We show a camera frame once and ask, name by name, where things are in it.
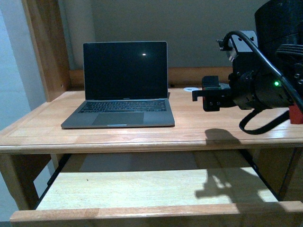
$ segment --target gray wall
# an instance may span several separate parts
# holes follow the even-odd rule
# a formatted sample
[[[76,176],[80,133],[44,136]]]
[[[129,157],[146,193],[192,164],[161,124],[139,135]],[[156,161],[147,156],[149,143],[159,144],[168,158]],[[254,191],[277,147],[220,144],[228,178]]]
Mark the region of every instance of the gray wall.
[[[74,69],[84,42],[165,40],[169,67],[231,66],[217,39],[255,30],[254,13],[267,0],[65,0]]]
[[[1,130],[45,102],[45,94],[20,0],[0,0],[0,37]],[[39,195],[49,177],[46,167],[35,180]],[[0,222],[16,210],[0,174]]]

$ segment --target wood grain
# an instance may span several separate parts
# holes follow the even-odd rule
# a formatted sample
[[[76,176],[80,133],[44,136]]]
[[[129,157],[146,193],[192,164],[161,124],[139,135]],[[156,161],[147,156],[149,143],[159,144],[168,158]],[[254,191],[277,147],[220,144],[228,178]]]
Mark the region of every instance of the wood grain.
[[[37,210],[277,201],[239,151],[196,151],[195,156],[199,169],[179,170],[176,163],[175,170],[146,171],[155,167],[151,163],[140,172],[104,172],[91,156],[73,154]],[[134,154],[126,162],[135,159]]]
[[[17,211],[13,227],[205,226],[297,227],[303,220],[301,202],[211,204],[195,206]]]
[[[31,210],[39,200],[34,180],[50,155],[0,155],[0,171],[20,210]]]
[[[70,87],[69,63],[57,1],[22,0],[46,100]]]
[[[303,125],[289,121],[261,135],[248,135],[239,122],[250,111],[238,107],[204,112],[202,100],[171,88],[175,127],[62,130],[61,123],[84,101],[83,91],[66,92],[44,103],[0,132],[0,153],[90,153],[129,151],[211,150],[236,148],[302,147]],[[262,112],[247,128],[257,128],[286,109]]]
[[[219,76],[219,81],[228,83],[228,76],[232,67],[197,67],[197,68],[169,68],[169,85],[197,85],[201,87],[204,76]],[[83,70],[70,70],[71,86],[84,87]]]
[[[298,160],[293,169],[292,177],[285,189],[285,201],[298,200],[303,202],[303,150],[298,148]]]

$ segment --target laptop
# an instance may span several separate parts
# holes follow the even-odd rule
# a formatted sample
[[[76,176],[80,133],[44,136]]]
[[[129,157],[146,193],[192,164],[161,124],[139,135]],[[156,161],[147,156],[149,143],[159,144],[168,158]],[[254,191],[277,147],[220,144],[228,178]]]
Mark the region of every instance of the laptop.
[[[174,126],[167,43],[85,43],[85,101],[63,129]]]

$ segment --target wooden beam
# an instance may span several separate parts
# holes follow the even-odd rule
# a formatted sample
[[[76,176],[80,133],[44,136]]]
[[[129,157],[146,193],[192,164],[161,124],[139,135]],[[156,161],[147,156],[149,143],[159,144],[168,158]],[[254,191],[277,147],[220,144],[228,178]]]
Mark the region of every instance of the wooden beam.
[[[31,210],[39,200],[34,180],[50,155],[0,155],[0,171],[19,210]]]
[[[171,207],[27,210],[15,212],[10,218],[10,222],[13,227],[280,227],[299,226],[302,219],[303,204],[294,201]]]
[[[70,88],[69,62],[58,1],[22,0],[46,100]]]

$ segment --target black laptop screen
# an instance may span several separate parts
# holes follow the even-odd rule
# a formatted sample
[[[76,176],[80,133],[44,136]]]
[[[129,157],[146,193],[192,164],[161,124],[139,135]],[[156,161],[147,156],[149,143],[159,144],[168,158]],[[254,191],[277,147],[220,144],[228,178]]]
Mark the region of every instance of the black laptop screen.
[[[87,100],[167,98],[167,43],[83,45]]]

